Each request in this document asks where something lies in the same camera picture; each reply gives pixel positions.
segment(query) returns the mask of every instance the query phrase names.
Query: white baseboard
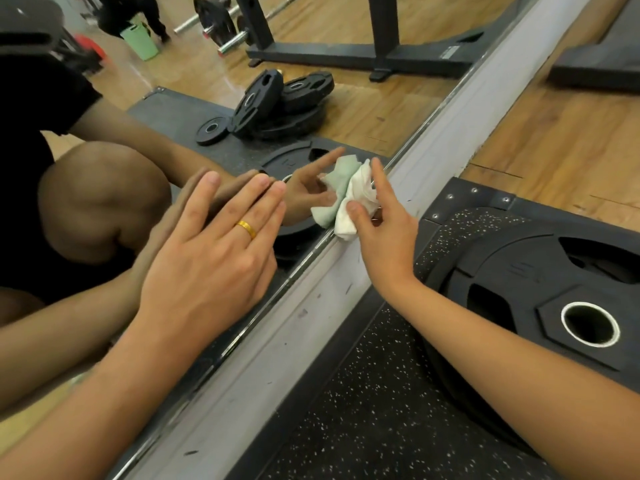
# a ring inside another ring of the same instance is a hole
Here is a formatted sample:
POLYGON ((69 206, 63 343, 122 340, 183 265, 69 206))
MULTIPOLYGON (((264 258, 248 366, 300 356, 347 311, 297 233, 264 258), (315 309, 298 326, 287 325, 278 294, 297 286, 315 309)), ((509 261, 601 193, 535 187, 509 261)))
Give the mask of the white baseboard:
MULTIPOLYGON (((538 0, 465 77, 390 173, 412 214, 460 174, 588 1, 538 0)), ((331 242, 129 478, 224 479, 370 284, 358 241, 331 242)))

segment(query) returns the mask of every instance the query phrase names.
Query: red object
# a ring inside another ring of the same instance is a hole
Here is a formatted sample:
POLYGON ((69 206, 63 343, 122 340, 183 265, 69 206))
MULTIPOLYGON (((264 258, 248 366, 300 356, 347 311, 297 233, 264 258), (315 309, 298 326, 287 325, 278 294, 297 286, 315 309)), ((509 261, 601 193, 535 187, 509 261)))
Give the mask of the red object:
POLYGON ((85 36, 85 35, 80 35, 77 34, 74 36, 76 41, 82 45, 82 47, 85 50, 91 50, 94 49, 95 53, 100 55, 101 59, 106 59, 107 58, 107 54, 104 53, 104 50, 100 47, 100 45, 96 44, 96 42, 94 42, 93 40, 91 40, 89 37, 85 36))

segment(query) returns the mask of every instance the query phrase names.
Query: wooden floor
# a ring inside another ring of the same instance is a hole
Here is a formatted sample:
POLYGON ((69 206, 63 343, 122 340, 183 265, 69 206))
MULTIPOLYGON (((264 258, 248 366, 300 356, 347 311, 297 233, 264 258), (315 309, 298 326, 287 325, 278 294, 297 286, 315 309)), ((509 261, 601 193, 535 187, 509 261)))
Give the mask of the wooden floor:
POLYGON ((640 96, 545 82, 558 55, 599 40, 625 1, 590 1, 462 177, 640 231, 640 96))
MULTIPOLYGON (((260 0, 265 12, 283 0, 260 0)), ((398 0, 403 43, 443 39, 490 22, 513 0, 398 0)), ((174 28, 193 14, 192 0, 158 0, 161 19, 174 28)), ((370 43, 373 40, 367 0, 298 0, 270 22, 279 41, 370 43)), ((92 31, 91 37, 110 60, 92 83, 107 99, 126 109, 156 86, 235 107, 244 88, 265 67, 247 66, 244 50, 220 59, 216 47, 198 28, 180 37, 156 58, 142 63, 122 40, 92 31)), ((278 64, 285 79, 314 70, 278 64)), ((368 73, 331 69, 336 87, 330 96, 322 136, 391 156, 443 101, 455 80, 395 75, 373 84, 368 73)), ((79 140, 47 134, 59 157, 79 140)), ((50 411, 68 391, 62 386, 40 402, 0 423, 0 452, 50 411)))

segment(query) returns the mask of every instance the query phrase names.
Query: cleaning cloth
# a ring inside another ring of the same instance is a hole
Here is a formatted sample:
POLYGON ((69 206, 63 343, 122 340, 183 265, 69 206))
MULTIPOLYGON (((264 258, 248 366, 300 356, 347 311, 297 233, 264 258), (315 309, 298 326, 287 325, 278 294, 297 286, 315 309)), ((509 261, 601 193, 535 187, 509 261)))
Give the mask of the cleaning cloth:
POLYGON ((340 202, 335 217, 333 233, 345 241, 352 241, 356 238, 356 226, 347 213, 347 203, 352 200, 360 202, 372 217, 380 207, 376 191, 371 187, 371 163, 369 160, 365 161, 349 180, 347 194, 340 202))
POLYGON ((335 162, 334 170, 320 179, 327 186, 327 189, 335 192, 337 198, 331 207, 312 207, 311 215, 316 224, 329 229, 338 213, 338 207, 347 194, 349 179, 361 168, 362 163, 358 161, 356 155, 345 155, 335 162))

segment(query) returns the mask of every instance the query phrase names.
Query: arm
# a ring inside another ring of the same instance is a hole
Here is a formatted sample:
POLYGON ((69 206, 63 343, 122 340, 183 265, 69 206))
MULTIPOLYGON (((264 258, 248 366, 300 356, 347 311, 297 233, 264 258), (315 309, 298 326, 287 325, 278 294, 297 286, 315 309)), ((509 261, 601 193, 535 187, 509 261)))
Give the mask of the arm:
POLYGON ((417 221, 372 165, 383 222, 348 204, 367 272, 398 313, 569 479, 640 477, 640 395, 428 289, 413 275, 417 221))
POLYGON ((285 186, 269 188, 258 175, 205 225, 219 184, 213 172, 200 180, 148 271, 132 324, 92 375, 0 458, 0 480, 103 478, 200 352, 263 297, 276 271, 285 186))
POLYGON ((100 352, 136 313, 126 274, 0 328, 0 411, 100 352))
POLYGON ((134 149, 153 161, 179 187, 203 167, 218 172, 223 183, 234 179, 217 163, 153 131, 104 98, 93 104, 70 132, 85 141, 108 141, 134 149))

